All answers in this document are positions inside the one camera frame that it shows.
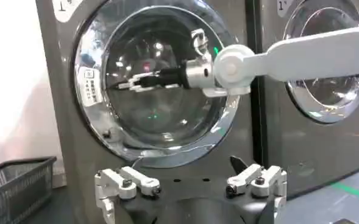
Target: screw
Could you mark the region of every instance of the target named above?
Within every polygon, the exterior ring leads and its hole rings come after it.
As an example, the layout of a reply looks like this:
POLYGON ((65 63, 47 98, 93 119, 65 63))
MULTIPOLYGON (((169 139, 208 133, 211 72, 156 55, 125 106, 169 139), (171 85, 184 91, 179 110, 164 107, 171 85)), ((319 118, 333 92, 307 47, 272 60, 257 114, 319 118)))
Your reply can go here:
POLYGON ((152 190, 152 195, 154 197, 158 196, 160 193, 162 192, 162 189, 160 187, 156 187, 155 189, 152 190))
POLYGON ((111 138, 112 137, 112 132, 110 130, 107 130, 105 132, 102 133, 102 136, 105 138, 105 139, 108 139, 108 138, 111 138))
POLYGON ((226 187, 226 193, 228 197, 233 197, 237 194, 238 192, 238 188, 236 186, 233 185, 228 185, 226 187))
POLYGON ((264 183, 265 183, 265 179, 263 177, 258 177, 255 180, 255 184, 257 184, 257 185, 263 185, 264 183))
POLYGON ((123 187, 130 187, 132 183, 132 180, 123 180, 123 187))

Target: laundry basket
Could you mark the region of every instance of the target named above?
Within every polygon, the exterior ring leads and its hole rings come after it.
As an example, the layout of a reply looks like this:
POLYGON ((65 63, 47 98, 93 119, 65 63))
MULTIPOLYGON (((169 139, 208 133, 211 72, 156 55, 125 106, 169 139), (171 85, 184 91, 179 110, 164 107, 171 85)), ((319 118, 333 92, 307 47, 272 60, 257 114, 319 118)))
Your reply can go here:
POLYGON ((39 208, 52 193, 56 157, 0 164, 0 224, 17 224, 39 208))

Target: black base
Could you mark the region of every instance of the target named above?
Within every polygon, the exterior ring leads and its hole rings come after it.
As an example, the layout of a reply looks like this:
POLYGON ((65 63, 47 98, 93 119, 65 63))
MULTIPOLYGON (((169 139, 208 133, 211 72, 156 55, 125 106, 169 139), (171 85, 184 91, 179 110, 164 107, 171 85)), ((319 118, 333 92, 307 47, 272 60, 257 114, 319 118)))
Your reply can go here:
POLYGON ((273 224, 274 196, 226 197, 226 179, 160 180, 157 198, 138 192, 132 200, 117 199, 134 224, 273 224))

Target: red light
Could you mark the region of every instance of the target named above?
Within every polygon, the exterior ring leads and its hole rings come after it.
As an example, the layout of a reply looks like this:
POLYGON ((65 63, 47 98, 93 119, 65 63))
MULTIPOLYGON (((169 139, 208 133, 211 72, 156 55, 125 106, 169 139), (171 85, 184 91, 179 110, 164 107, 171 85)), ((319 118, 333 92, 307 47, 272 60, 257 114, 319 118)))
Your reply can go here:
POLYGON ((145 62, 143 64, 144 72, 150 72, 151 71, 151 64, 149 62, 145 62))

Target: gray washing machine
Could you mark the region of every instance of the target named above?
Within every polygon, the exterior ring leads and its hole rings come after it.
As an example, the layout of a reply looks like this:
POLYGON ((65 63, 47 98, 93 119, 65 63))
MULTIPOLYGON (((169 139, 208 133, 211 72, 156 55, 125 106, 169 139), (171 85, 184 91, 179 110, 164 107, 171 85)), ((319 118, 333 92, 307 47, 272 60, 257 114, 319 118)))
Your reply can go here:
MULTIPOLYGON (((359 0, 249 0, 246 8, 256 52, 279 40, 359 26, 359 0)), ((257 78, 251 98, 254 158, 288 171, 288 196, 359 170, 359 74, 286 83, 257 78)))
MULTIPOLYGON (((111 86, 194 59, 191 31, 209 51, 245 43, 243 0, 37 1, 68 189, 78 223, 103 223, 94 197, 100 169, 135 167, 155 178, 235 175, 252 163, 249 96, 200 89, 135 93, 111 86)), ((117 222, 128 223, 118 211, 117 222)))

